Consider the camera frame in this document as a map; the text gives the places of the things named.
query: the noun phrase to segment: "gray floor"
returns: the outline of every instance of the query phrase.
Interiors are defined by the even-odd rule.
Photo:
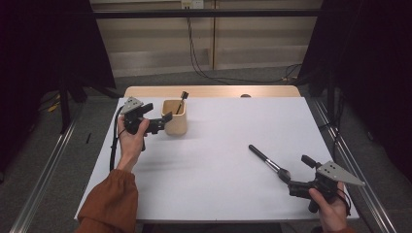
[[[254,81],[249,83],[221,80],[231,84],[287,84],[286,81],[277,82],[285,76],[285,68],[226,70],[206,72],[206,74],[212,77]],[[194,72],[117,78],[116,83],[118,85],[116,92],[118,93],[124,93],[125,89],[131,85],[222,84],[199,77]],[[325,95],[311,98],[307,94],[307,86],[300,86],[299,90],[306,97],[315,121],[319,125],[324,124],[316,110],[315,102],[325,102]],[[77,104],[72,101],[70,103],[73,117],[76,113],[80,114],[64,153],[55,161],[56,168],[50,181],[46,183],[46,191],[40,196],[38,205],[33,207],[34,215],[27,218],[28,232],[69,232],[77,227],[77,222],[73,217],[117,104],[117,100],[102,96],[93,89],[87,89],[86,92],[89,95],[86,103]],[[52,95],[53,93],[49,93],[44,99]],[[9,232],[15,223],[59,140],[60,127],[59,108],[51,113],[39,112],[36,125],[21,147],[16,159],[9,166],[5,182],[0,185],[0,232]],[[326,144],[332,148],[332,140],[327,134],[327,130],[324,129],[321,132]],[[350,103],[347,103],[341,120],[341,135],[359,163],[368,184],[383,204],[396,231],[410,232],[412,229],[412,223],[409,220],[412,218],[412,184],[392,165],[385,150],[376,142],[369,140],[367,132],[368,129],[353,112]],[[339,153],[337,156],[338,161],[342,162]],[[358,190],[351,188],[351,194],[357,203],[358,211],[364,215],[373,231],[380,232],[373,214],[369,211]],[[318,224],[318,222],[313,221],[284,222],[281,226],[283,232],[286,233],[310,232],[310,229]],[[357,232],[369,232],[362,219],[351,221],[350,225]],[[176,232],[176,227],[179,226],[169,226],[168,229],[171,232],[172,229]],[[274,227],[273,224],[218,226],[220,232],[274,232]],[[209,229],[210,231],[203,232],[217,232],[216,228]],[[182,228],[178,228],[177,231],[185,232]]]

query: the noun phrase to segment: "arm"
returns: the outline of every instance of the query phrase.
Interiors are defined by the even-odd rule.
[[[338,188],[343,190],[342,182],[338,183]],[[346,223],[346,206],[342,200],[334,198],[328,203],[316,188],[309,189],[309,194],[320,207],[319,217],[324,232],[355,233]],[[339,191],[338,194],[345,198],[342,191]]]
[[[124,130],[123,116],[118,119],[121,158],[118,166],[88,195],[79,212],[77,232],[134,232],[138,192],[131,173],[143,146],[147,119],[135,135]]]

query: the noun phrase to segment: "pen holder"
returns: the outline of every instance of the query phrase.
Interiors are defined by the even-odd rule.
[[[182,102],[182,106],[179,108],[181,100],[165,100],[163,102],[163,108],[161,115],[164,116],[167,113],[172,112],[173,118],[164,125],[164,132],[171,136],[184,135],[188,131],[188,120],[186,114],[186,102]]]

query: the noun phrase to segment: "human hand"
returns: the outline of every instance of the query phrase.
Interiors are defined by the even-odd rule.
[[[135,135],[128,133],[124,128],[124,116],[118,118],[118,135],[120,139],[121,158],[116,169],[131,172],[137,163],[143,147],[145,131],[149,127],[149,120],[143,119]]]
[[[343,190],[343,183],[339,182],[337,187]],[[338,190],[338,195],[345,198],[344,193],[340,190]],[[309,194],[320,207],[319,217],[324,232],[339,231],[347,227],[346,205],[341,199],[334,197],[327,202],[316,188],[310,188]]]

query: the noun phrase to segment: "metal bar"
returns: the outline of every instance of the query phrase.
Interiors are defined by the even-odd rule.
[[[320,9],[256,9],[256,10],[154,10],[154,11],[94,11],[96,18],[150,18],[150,17],[339,17],[344,10]],[[90,13],[68,13],[72,16],[90,16]]]
[[[27,199],[26,203],[24,204],[23,208],[18,214],[18,217],[15,223],[13,224],[10,233],[27,232],[27,229],[34,215],[36,214],[40,202],[42,201],[43,196],[46,193],[46,189],[52,179],[52,175],[58,164],[58,161],[61,155],[64,153],[64,150],[70,140],[70,137],[75,128],[76,121],[79,118],[82,109],[83,104],[81,104],[79,109],[76,111],[75,116],[70,125],[68,126],[66,132],[64,134],[60,134],[60,137],[58,138],[58,141],[51,153],[51,157],[49,158],[48,163],[46,164],[39,180],[37,181],[36,185],[31,191],[29,198]]]
[[[329,120],[327,118],[327,111],[324,103],[320,101],[316,101],[316,107],[321,115],[322,120],[324,123],[328,123]],[[328,128],[328,133],[332,140],[336,136],[336,128],[330,126]],[[389,216],[379,201],[378,197],[376,196],[375,192],[373,191],[372,187],[366,180],[366,177],[363,175],[361,168],[359,167],[356,159],[352,155],[351,151],[348,148],[348,145],[345,143],[342,135],[338,137],[338,141],[336,143],[339,153],[342,155],[342,159],[345,162],[349,172],[360,178],[362,181],[366,183],[366,186],[357,186],[360,194],[362,195],[366,205],[368,206],[370,212],[372,213],[373,217],[375,218],[376,223],[379,225],[381,232],[388,232],[393,233],[396,232],[394,225],[392,224]]]

